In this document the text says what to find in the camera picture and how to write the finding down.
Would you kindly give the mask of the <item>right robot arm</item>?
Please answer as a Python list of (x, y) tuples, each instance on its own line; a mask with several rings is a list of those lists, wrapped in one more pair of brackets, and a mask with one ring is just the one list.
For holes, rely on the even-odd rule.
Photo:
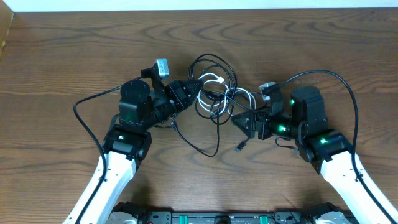
[(302, 159), (333, 186), (359, 223), (397, 223), (396, 208), (370, 178), (351, 143), (329, 128), (318, 88), (294, 89), (291, 114), (284, 113), (282, 94), (273, 83), (262, 86), (262, 96), (271, 105), (234, 115), (235, 126), (249, 138), (294, 140)]

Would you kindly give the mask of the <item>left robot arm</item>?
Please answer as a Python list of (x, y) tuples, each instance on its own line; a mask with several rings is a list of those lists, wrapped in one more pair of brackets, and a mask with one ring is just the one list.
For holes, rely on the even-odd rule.
[(187, 109), (202, 87), (201, 80), (175, 80), (159, 88), (140, 78), (123, 84), (119, 114), (98, 146), (96, 170), (65, 223), (105, 223), (147, 155), (152, 143), (148, 130)]

